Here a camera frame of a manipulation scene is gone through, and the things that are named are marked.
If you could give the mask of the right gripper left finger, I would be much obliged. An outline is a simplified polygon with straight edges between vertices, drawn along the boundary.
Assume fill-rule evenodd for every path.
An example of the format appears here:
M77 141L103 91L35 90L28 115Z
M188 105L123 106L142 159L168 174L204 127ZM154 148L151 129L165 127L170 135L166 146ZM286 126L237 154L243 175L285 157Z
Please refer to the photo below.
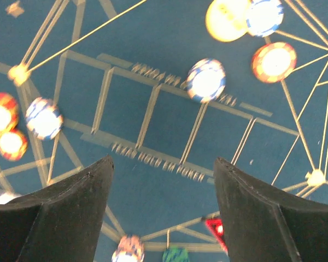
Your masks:
M113 160L105 156L0 204L0 261L93 261L113 173Z

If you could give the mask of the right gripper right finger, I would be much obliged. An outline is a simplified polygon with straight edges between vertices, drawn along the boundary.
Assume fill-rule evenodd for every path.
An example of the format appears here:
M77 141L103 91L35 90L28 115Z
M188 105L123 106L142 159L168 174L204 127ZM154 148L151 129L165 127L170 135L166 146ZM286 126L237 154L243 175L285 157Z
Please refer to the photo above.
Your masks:
M230 261L328 261L328 205L214 163L216 197Z

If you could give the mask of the orange poker chip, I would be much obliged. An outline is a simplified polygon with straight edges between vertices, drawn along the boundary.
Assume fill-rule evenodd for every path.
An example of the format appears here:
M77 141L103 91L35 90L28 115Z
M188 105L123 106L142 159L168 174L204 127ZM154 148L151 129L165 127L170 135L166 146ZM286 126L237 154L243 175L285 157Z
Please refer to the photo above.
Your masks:
M0 132L0 154L9 161L18 161L28 148L28 141L18 129Z
M284 80L295 69L297 54L286 42L269 43L259 48L251 59L255 77L264 83Z
M0 92L0 132L13 130L19 121L19 104L9 93Z

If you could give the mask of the white-blue poker chip stack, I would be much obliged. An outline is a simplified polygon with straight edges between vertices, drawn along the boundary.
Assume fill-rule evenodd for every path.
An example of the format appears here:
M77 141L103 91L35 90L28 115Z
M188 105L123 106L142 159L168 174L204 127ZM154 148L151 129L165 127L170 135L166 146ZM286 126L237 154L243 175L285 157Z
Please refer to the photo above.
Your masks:
M124 235L112 255L112 262L143 262L144 244L137 235Z

